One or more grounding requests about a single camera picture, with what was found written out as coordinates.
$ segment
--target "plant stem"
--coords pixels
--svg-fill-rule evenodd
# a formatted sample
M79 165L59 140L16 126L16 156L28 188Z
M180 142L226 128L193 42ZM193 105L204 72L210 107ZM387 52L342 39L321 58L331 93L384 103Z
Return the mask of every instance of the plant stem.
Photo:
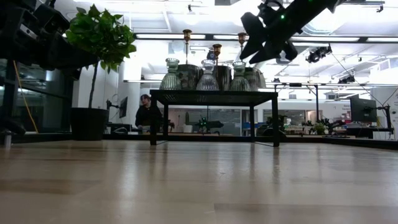
M93 82L91 83L90 99L88 101L89 108L91 108L91 106L93 104L93 95L94 95L94 88L95 88L95 80L97 79L97 70L98 70L98 62L94 64Z

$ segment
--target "wooden floor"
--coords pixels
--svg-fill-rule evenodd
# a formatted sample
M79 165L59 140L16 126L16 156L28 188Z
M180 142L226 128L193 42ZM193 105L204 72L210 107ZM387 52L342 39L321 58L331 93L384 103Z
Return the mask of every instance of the wooden floor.
M45 142L0 150L4 224L398 223L398 153L328 144Z

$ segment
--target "dark jacket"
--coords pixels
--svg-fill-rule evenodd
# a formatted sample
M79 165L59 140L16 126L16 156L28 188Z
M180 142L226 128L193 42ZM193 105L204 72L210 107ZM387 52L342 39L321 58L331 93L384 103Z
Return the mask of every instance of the dark jacket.
M162 121L162 113L157 106L151 106L146 108L145 106L140 106L136 114L136 126L150 125L151 119L156 119L158 123Z

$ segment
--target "potted plant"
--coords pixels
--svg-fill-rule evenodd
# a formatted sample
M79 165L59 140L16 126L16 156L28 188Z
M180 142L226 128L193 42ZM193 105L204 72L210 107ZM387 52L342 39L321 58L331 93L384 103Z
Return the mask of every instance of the potted plant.
M316 123L313 126L313 129L317 132L317 134L325 134L325 126L322 123Z
M129 58L129 54L135 52L136 47L132 45L134 38L130 28L119 22L123 15L111 15L106 9L99 12L95 5L88 12L79 7L77 11L76 18L70 21L70 28L66 31L67 40L98 56L98 61L93 65L88 108L72 108L72 135L75 140L97 141L102 139L109 118L108 110L91 107L98 65L107 73L116 71L123 58Z

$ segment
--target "computer monitor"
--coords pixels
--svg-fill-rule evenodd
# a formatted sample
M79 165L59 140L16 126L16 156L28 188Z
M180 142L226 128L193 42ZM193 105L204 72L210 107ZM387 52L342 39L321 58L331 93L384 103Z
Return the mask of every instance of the computer monitor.
M351 120L358 122L377 122L376 101L350 98Z
M127 97L125 97L119 105L119 118L124 118L127 113Z

